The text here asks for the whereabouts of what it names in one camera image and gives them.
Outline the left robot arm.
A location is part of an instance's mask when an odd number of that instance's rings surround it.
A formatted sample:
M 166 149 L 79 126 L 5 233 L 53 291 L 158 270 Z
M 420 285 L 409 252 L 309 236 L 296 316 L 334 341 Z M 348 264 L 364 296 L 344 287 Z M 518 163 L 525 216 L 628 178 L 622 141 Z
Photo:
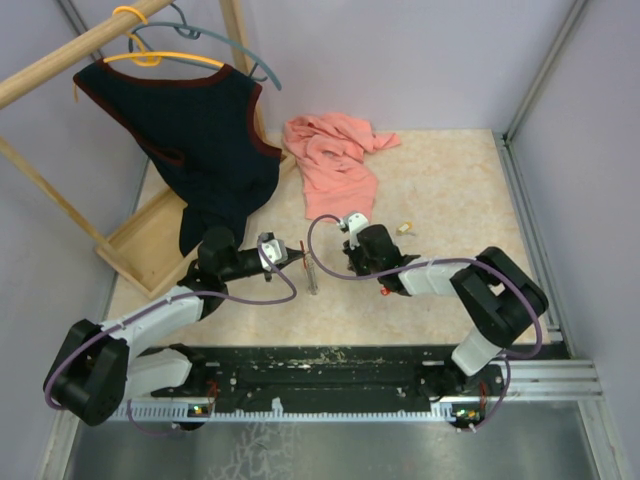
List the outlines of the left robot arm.
M 240 250 L 229 229 L 210 229 L 185 276 L 165 295 L 118 319 L 83 319 L 69 329 L 44 380 L 46 404 L 97 426 L 123 403 L 156 391 L 201 394 L 208 384 L 201 355 L 182 344 L 156 353 L 149 348 L 211 315 L 223 302 L 238 302 L 229 282 L 269 279 L 303 257 L 271 232 L 260 234 L 255 247 Z

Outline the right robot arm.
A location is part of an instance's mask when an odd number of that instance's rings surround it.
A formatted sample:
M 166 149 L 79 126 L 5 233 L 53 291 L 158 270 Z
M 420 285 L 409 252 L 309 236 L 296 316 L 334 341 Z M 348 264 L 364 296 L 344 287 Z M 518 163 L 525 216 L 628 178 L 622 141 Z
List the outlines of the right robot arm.
M 363 221 L 340 229 L 349 235 L 343 253 L 349 270 L 378 280 L 389 293 L 415 297 L 451 296 L 464 306 L 473 328 L 453 350 L 448 387 L 470 395 L 482 383 L 481 370 L 506 351 L 549 307 L 543 290 L 500 248 L 490 246 L 470 259 L 405 255 L 387 228 Z

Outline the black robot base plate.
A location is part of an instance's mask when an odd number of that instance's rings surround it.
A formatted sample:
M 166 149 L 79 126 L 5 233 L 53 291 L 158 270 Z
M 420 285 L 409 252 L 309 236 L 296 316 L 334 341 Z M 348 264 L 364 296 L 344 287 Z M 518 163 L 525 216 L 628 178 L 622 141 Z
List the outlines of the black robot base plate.
M 219 413 L 425 413 L 447 397 L 471 403 L 499 396 L 497 364 L 468 377 L 452 347 L 298 346 L 195 347 L 194 378 L 153 392 L 155 398 L 213 400 Z

